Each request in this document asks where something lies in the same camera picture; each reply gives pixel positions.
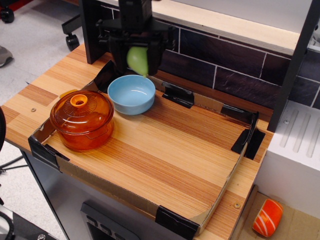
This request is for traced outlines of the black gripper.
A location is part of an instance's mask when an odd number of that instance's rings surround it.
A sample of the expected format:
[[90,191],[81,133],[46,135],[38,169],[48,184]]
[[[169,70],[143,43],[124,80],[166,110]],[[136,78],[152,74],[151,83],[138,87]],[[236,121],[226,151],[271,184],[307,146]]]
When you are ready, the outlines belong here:
[[150,0],[120,0],[119,18],[98,20],[98,40],[109,44],[115,66],[120,73],[128,68],[129,47],[147,48],[148,75],[158,72],[164,49],[175,48],[175,27],[153,18]]

